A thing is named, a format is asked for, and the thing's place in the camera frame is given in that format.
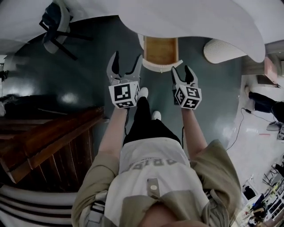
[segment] black pants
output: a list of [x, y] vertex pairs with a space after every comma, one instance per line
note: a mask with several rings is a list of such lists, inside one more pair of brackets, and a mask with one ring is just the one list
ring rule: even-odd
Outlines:
[[149, 103], [145, 97], [141, 97], [137, 102], [133, 125], [125, 137], [123, 145], [136, 140], [157, 137], [167, 137], [181, 143], [178, 137], [160, 120], [151, 120]]
[[276, 164], [275, 169], [278, 170], [278, 172], [281, 174], [282, 177], [284, 177], [284, 167]]
[[260, 112], [273, 113], [279, 122], [284, 122], [284, 102], [276, 102], [264, 95], [250, 92], [248, 97], [254, 100], [254, 109]]

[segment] white tiled floor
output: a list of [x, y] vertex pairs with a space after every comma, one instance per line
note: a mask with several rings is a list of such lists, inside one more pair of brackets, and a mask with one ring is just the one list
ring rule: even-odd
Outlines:
[[[246, 83], [251, 83], [248, 76], [242, 77], [240, 101], [238, 112], [235, 120], [235, 128], [231, 135], [229, 146], [235, 141], [240, 122], [242, 120], [241, 108], [252, 106], [252, 101], [244, 93]], [[284, 89], [255, 87], [251, 85], [253, 92], [266, 95], [274, 100], [284, 100]], [[276, 140], [277, 132], [269, 132], [266, 127], [269, 122], [259, 119], [252, 114], [242, 110], [244, 120], [240, 128], [238, 139], [234, 146], [228, 150], [233, 164], [235, 165], [241, 185], [253, 175], [255, 188], [259, 192], [265, 192], [267, 185], [262, 182], [264, 174], [267, 173], [271, 165], [279, 161], [284, 154], [284, 144]], [[255, 115], [273, 121], [273, 115], [270, 113], [253, 112]]]

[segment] teal floor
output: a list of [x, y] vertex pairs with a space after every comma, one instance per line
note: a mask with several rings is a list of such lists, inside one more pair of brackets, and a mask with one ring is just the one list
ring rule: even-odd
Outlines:
[[[54, 94], [58, 97], [57, 111], [105, 106], [106, 116], [110, 117], [113, 105], [107, 88], [106, 67], [112, 54], [119, 51], [121, 72], [132, 69], [137, 55], [143, 53], [137, 34], [126, 28], [116, 16], [72, 23], [71, 30], [94, 38], [91, 42], [66, 39], [64, 46], [78, 57], [77, 61], [61, 51], [54, 55], [48, 53], [40, 36], [25, 45], [7, 63], [11, 72], [3, 83], [4, 94]], [[177, 69], [184, 76], [183, 69], [187, 64], [199, 79], [203, 99], [195, 114], [206, 140], [220, 139], [227, 146], [238, 106], [241, 61], [234, 59], [210, 64], [202, 54], [206, 42], [208, 39], [201, 37], [179, 38], [179, 59], [184, 63]], [[160, 74], [142, 68], [141, 78], [140, 87], [149, 89], [151, 110], [159, 110], [164, 124], [181, 138], [181, 111], [173, 105], [170, 72]], [[135, 108], [131, 108], [127, 131], [134, 113]], [[94, 131], [95, 147], [105, 126], [99, 125]]]

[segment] white sneaker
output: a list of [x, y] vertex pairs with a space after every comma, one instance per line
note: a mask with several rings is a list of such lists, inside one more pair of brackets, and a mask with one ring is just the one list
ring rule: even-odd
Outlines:
[[138, 99], [141, 98], [141, 97], [147, 98], [147, 97], [148, 97], [148, 94], [149, 94], [148, 88], [143, 87], [143, 88], [141, 88], [140, 91], [139, 91]]
[[154, 111], [152, 114], [152, 120], [162, 120], [162, 115], [159, 111]]
[[246, 85], [245, 86], [245, 94], [247, 95], [247, 96], [249, 96], [249, 93], [250, 93], [250, 87], [248, 86], [248, 85]]

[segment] chair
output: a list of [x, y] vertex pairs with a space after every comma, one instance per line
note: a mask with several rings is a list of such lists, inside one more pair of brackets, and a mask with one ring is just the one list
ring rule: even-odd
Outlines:
[[281, 122], [271, 122], [269, 123], [269, 125], [266, 127], [267, 131], [279, 131], [282, 127], [282, 123]]
[[144, 50], [143, 66], [154, 72], [168, 72], [178, 67], [178, 39], [159, 39], [138, 34], [139, 43]]
[[44, 40], [43, 45], [44, 45], [45, 49], [51, 54], [56, 53], [57, 50], [60, 49], [65, 54], [67, 54], [69, 57], [71, 57], [73, 60], [77, 60], [77, 57], [74, 56], [69, 50], [67, 50], [62, 45], [64, 43], [65, 39], [69, 36], [69, 37], [73, 37], [73, 38], [92, 41], [93, 38], [86, 37], [86, 36], [83, 36], [83, 35], [74, 34], [74, 33], [70, 33], [70, 28], [69, 28], [70, 13], [69, 13], [68, 9], [66, 8], [63, 0], [53, 0], [52, 4], [56, 4], [57, 6], [60, 7], [60, 14], [61, 14], [60, 23], [58, 25], [56, 32], [53, 33], [53, 34], [50, 34], [49, 33], [50, 28], [47, 27], [44, 24], [43, 20], [41, 20], [39, 25], [41, 27], [43, 27], [44, 30], [47, 31], [45, 38], [46, 38], [47, 34], [49, 36], [51, 35], [51, 37], [49, 37], [49, 39], [47, 41]]

